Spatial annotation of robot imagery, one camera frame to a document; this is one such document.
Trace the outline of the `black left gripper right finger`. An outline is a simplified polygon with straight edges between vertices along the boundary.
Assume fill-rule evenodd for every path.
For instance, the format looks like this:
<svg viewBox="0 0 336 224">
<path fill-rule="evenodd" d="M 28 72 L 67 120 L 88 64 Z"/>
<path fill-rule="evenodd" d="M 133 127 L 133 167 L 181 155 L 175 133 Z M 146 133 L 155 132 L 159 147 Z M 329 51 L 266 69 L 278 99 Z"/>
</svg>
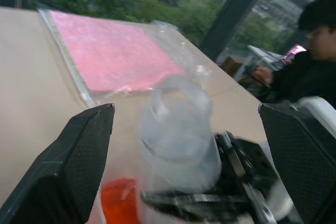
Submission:
<svg viewBox="0 0 336 224">
<path fill-rule="evenodd" d="M 336 136 L 304 106 L 259 106 L 275 168 L 304 224 L 336 224 Z"/>
</svg>

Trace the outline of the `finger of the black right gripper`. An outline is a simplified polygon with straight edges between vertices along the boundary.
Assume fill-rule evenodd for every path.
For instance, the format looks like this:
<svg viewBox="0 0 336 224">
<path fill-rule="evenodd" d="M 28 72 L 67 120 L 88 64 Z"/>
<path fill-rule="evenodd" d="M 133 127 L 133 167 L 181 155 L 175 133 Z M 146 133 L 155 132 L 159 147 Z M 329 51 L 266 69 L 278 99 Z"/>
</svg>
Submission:
<svg viewBox="0 0 336 224">
<path fill-rule="evenodd" d="M 175 218 L 233 218 L 248 208 L 246 198 L 223 194 L 144 191 L 141 201 L 156 212 Z"/>
<path fill-rule="evenodd" d="M 221 179 L 244 181 L 248 176 L 248 157 L 231 132 L 215 133 L 220 156 Z"/>
</svg>

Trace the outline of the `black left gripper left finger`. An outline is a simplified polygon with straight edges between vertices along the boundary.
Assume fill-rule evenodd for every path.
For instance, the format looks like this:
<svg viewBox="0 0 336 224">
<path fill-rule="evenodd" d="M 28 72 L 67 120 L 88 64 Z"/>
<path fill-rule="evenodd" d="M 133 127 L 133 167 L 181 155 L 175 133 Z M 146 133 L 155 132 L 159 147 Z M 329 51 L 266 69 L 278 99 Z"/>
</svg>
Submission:
<svg viewBox="0 0 336 224">
<path fill-rule="evenodd" d="M 114 113 L 107 103 L 73 116 L 0 207 L 0 224 L 86 224 L 106 166 Z"/>
</svg>

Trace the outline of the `clear plastic bottle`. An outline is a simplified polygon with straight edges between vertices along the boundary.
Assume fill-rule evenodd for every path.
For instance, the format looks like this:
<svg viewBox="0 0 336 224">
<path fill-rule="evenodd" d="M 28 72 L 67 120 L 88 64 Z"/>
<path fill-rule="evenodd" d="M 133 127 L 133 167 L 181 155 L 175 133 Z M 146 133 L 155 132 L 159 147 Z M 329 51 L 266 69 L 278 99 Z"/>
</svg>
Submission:
<svg viewBox="0 0 336 224">
<path fill-rule="evenodd" d="M 221 161 L 212 111 L 212 100 L 199 83 L 180 75 L 159 82 L 138 130 L 139 189 L 202 193 L 215 185 Z"/>
</svg>

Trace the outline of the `brown cardboard box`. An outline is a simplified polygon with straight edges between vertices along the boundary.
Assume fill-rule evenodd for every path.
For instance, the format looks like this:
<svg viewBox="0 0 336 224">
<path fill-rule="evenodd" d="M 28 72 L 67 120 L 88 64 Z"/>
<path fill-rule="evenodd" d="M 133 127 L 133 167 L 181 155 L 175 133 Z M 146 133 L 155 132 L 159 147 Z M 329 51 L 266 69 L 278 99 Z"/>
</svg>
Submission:
<svg viewBox="0 0 336 224">
<path fill-rule="evenodd" d="M 237 57 L 228 56 L 226 60 L 221 64 L 221 68 L 231 77 L 233 77 L 242 65 L 242 60 Z"/>
</svg>

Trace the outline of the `person in black clothes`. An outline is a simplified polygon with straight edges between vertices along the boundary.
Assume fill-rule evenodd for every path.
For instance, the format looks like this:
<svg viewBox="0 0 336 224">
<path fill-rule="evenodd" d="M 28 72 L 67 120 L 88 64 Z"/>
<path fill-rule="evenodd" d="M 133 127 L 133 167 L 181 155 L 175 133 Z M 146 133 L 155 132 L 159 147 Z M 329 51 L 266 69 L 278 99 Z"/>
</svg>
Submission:
<svg viewBox="0 0 336 224">
<path fill-rule="evenodd" d="M 274 101 L 320 97 L 336 109 L 336 0 L 314 0 L 298 27 L 309 34 L 308 49 L 277 71 L 259 66 L 253 76 L 270 86 Z"/>
</svg>

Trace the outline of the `pink cloth in plastic bag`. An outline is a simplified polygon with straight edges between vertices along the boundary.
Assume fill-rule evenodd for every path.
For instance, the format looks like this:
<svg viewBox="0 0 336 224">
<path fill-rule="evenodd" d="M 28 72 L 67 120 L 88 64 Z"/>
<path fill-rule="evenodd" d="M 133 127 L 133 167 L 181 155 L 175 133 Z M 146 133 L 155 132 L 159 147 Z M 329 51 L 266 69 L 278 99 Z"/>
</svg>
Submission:
<svg viewBox="0 0 336 224">
<path fill-rule="evenodd" d="M 143 91 L 109 91 L 109 92 L 92 92 L 90 91 L 84 81 L 82 80 L 79 72 L 75 68 L 75 65 L 71 59 L 71 56 L 62 41 L 59 32 L 57 31 L 56 25 L 54 24 L 50 12 L 55 10 L 40 9 L 38 12 L 41 15 L 43 21 L 45 22 L 48 30 L 50 31 L 54 41 L 56 42 L 59 51 L 67 65 L 67 68 L 71 74 L 71 77 L 76 84 L 77 90 L 79 91 L 81 98 L 89 106 L 95 106 L 102 104 L 107 101 L 111 101 L 115 97 L 121 97 L 124 95 L 134 95 L 141 93 L 151 92 L 156 85 L 163 79 L 158 81 L 155 86 L 150 90 Z M 182 75 L 188 79 L 195 80 L 197 82 L 206 82 L 212 75 L 212 71 L 206 67 L 202 62 L 200 57 L 190 48 L 188 41 L 175 29 L 173 26 L 166 23 L 151 23 L 151 24 L 141 24 L 124 22 L 121 20 L 115 20 L 120 23 L 130 24 L 138 26 L 145 30 L 146 33 L 150 35 L 156 41 L 159 46 L 168 53 L 169 56 L 177 63 L 178 67 L 181 68 Z"/>
</svg>

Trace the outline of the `white background desk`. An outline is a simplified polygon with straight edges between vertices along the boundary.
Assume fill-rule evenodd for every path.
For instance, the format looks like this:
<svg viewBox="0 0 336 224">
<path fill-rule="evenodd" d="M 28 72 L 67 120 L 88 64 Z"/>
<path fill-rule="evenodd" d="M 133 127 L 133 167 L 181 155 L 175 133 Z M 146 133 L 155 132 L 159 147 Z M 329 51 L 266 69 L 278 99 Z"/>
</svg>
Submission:
<svg viewBox="0 0 336 224">
<path fill-rule="evenodd" d="M 281 62 L 282 55 L 252 45 L 248 45 L 247 47 L 249 49 L 248 57 L 234 74 L 233 79 L 235 81 L 240 81 L 246 75 L 246 67 L 255 68 L 257 65 L 262 65 L 274 71 L 284 66 Z"/>
</svg>

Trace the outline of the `pink absorbent pad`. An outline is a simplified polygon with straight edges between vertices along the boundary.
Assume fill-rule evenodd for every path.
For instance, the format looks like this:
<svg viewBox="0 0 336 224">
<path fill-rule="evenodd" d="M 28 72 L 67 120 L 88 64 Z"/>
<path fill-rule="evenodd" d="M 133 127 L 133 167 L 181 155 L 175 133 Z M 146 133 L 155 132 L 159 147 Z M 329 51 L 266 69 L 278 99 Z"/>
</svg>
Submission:
<svg viewBox="0 0 336 224">
<path fill-rule="evenodd" d="M 62 41 L 92 92 L 143 91 L 182 70 L 144 29 L 51 11 Z"/>
</svg>

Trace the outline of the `black window frame pillar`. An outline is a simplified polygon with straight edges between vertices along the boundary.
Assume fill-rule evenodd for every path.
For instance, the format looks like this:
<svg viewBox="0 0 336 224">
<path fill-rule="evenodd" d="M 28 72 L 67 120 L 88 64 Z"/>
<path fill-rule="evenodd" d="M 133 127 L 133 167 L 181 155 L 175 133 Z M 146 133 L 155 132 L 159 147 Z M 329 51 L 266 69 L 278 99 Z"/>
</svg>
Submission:
<svg viewBox="0 0 336 224">
<path fill-rule="evenodd" d="M 256 2 L 257 0 L 227 0 L 201 43 L 202 53 L 215 62 Z"/>
</svg>

